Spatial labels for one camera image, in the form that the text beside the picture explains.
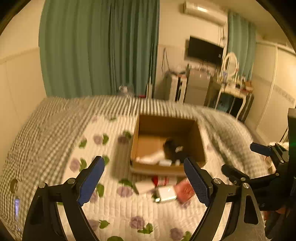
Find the black oblong object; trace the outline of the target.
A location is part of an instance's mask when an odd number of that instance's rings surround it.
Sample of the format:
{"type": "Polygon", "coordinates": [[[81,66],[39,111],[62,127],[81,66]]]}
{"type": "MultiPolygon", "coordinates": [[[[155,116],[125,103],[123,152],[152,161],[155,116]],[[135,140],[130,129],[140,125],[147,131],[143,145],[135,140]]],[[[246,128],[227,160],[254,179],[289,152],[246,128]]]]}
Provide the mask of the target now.
{"type": "Polygon", "coordinates": [[[165,158],[171,160],[173,164],[177,162],[183,164],[187,157],[184,147],[174,138],[166,139],[163,144],[163,149],[165,152],[165,158]]]}

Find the white red cylindrical canister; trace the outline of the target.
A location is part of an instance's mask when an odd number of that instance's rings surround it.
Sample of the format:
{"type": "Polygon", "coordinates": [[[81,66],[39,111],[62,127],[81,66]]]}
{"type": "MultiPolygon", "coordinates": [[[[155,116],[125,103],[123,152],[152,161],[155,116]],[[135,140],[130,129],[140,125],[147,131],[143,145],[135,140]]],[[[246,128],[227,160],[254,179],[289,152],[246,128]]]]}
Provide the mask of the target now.
{"type": "Polygon", "coordinates": [[[152,177],[152,182],[156,187],[168,186],[168,185],[176,185],[177,184],[177,177],[173,177],[173,176],[154,176],[154,177],[152,177]]]}

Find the white squeeze bottle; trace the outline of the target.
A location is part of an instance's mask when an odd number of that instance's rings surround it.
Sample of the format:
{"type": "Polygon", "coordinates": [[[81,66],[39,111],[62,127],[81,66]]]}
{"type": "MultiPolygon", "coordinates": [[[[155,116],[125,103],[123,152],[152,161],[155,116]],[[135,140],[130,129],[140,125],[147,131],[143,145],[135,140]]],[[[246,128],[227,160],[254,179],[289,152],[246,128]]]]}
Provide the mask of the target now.
{"type": "Polygon", "coordinates": [[[159,161],[165,159],[165,152],[163,150],[158,150],[152,154],[143,156],[143,157],[136,157],[135,161],[141,164],[147,165],[156,165],[159,161]]]}

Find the white power adapter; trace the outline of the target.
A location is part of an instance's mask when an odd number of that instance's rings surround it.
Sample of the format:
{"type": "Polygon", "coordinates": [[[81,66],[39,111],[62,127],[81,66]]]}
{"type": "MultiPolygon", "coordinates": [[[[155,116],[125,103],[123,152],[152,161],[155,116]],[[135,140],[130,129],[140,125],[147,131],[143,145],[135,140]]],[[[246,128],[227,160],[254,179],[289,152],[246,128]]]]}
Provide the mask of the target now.
{"type": "Polygon", "coordinates": [[[145,194],[147,192],[151,192],[152,190],[155,189],[154,182],[152,181],[151,178],[137,181],[134,184],[138,194],[145,194]]]}

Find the white dressing table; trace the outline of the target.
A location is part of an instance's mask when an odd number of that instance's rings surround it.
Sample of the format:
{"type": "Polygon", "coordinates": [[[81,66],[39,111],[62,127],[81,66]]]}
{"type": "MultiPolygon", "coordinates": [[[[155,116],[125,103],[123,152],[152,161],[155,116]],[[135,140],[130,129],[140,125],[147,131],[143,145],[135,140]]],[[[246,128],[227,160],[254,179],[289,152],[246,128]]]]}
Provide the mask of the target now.
{"type": "Polygon", "coordinates": [[[214,105],[215,110],[217,109],[217,106],[218,106],[218,103],[220,101],[220,97],[221,97],[222,93],[228,94],[228,95],[233,97],[233,102],[232,102],[230,110],[233,109],[234,102],[235,102],[236,99],[241,99],[242,100],[240,109],[239,109],[239,111],[238,111],[238,113],[236,115],[236,120],[238,120],[239,115],[241,114],[243,108],[246,105],[247,97],[248,97],[248,95],[250,95],[250,93],[245,91],[245,90],[241,90],[239,88],[236,88],[236,87],[230,87],[229,85],[221,84],[219,92],[218,92],[218,96],[217,96],[217,99],[216,99],[216,102],[215,102],[215,105],[214,105]]]}

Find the grey gingham blanket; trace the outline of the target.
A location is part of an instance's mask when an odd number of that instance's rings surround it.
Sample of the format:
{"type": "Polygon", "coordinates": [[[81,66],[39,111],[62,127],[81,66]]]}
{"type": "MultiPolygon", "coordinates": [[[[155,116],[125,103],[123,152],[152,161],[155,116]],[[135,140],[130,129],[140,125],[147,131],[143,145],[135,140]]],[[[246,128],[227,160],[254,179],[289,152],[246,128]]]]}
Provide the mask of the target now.
{"type": "Polygon", "coordinates": [[[18,133],[1,175],[1,221],[20,240],[30,203],[40,183],[63,183],[66,165],[86,126],[97,115],[113,118],[151,114],[201,122],[223,164],[251,178],[268,174],[247,128],[221,111],[156,99],[97,96],[44,99],[18,133]]]}

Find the white charger block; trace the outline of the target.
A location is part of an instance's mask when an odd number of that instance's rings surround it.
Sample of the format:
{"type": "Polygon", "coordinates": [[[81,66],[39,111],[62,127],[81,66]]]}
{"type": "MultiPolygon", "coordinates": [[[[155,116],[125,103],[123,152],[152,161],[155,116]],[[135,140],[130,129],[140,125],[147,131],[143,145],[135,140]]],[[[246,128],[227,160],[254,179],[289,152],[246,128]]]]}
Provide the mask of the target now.
{"type": "Polygon", "coordinates": [[[174,186],[172,185],[157,187],[155,190],[155,195],[155,202],[168,202],[176,200],[177,198],[174,186]]]}

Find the brown cardboard box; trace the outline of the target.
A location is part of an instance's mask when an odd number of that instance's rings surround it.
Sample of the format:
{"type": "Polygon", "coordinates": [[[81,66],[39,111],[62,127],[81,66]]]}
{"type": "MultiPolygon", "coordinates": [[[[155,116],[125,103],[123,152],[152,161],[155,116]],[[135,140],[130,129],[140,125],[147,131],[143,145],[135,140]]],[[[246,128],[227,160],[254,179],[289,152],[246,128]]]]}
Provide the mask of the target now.
{"type": "Polygon", "coordinates": [[[133,133],[130,169],[133,173],[185,176],[184,160],[206,164],[196,120],[140,114],[133,133]]]}

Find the small silver refrigerator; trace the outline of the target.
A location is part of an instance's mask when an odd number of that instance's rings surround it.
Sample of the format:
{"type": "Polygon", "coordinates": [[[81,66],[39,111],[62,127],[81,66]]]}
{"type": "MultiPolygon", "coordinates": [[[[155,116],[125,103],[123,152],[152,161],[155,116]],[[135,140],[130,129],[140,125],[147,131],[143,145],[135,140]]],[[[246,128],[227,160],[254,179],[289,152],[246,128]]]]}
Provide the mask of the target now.
{"type": "Polygon", "coordinates": [[[203,106],[209,83],[210,75],[207,72],[193,68],[190,69],[184,103],[203,106]]]}

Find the white suitcase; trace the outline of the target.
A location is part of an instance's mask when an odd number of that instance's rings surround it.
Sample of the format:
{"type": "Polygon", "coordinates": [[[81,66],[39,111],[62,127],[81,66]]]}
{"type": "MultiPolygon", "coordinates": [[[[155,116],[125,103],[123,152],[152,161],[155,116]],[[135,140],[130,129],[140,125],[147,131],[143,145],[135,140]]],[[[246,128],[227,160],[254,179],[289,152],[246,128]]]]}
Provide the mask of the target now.
{"type": "Polygon", "coordinates": [[[183,103],[185,99],[187,77],[183,74],[169,73],[166,76],[164,100],[183,103]]]}

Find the narrow green curtain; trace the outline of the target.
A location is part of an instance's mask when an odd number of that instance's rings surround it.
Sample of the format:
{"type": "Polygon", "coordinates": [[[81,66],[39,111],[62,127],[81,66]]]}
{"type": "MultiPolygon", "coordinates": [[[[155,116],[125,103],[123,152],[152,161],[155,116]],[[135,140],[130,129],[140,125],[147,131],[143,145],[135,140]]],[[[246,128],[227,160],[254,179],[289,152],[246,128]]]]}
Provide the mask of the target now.
{"type": "Polygon", "coordinates": [[[255,59],[256,27],[236,12],[228,12],[228,52],[236,55],[238,75],[250,80],[255,59]]]}

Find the clear water jug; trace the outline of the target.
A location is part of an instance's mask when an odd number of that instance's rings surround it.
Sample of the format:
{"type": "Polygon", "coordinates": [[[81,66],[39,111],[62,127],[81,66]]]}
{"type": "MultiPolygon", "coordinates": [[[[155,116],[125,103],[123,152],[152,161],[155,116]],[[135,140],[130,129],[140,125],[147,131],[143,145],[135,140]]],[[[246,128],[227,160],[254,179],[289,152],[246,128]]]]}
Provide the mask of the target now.
{"type": "Polygon", "coordinates": [[[133,85],[121,85],[118,88],[118,95],[125,97],[134,97],[134,88],[133,85]]]}

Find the white air conditioner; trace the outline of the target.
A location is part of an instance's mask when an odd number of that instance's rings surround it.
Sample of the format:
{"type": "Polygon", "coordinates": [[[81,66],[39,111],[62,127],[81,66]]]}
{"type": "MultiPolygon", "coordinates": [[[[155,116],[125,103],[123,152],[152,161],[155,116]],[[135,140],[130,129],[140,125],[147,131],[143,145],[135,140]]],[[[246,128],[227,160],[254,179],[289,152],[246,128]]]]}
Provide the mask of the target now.
{"type": "Polygon", "coordinates": [[[185,1],[183,4],[183,13],[210,21],[219,26],[226,25],[228,20],[227,15],[222,11],[211,9],[200,4],[191,3],[189,1],[185,1]]]}

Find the large green curtain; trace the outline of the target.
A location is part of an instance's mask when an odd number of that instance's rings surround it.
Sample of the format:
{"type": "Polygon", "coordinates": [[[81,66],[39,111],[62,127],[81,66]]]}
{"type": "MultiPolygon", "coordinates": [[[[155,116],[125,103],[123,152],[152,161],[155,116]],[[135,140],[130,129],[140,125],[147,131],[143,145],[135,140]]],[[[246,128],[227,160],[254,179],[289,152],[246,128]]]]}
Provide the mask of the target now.
{"type": "Polygon", "coordinates": [[[45,1],[39,48],[46,94],[153,91],[159,12],[159,1],[45,1]]]}

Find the black wall television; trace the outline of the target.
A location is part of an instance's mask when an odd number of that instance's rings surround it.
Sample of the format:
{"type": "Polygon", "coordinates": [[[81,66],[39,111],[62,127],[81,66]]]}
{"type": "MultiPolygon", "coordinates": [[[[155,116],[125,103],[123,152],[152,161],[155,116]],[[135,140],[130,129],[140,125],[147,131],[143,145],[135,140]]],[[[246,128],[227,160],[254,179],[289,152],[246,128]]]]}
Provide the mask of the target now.
{"type": "Polygon", "coordinates": [[[215,65],[222,64],[224,49],[218,45],[190,36],[188,57],[200,59],[215,65]]]}

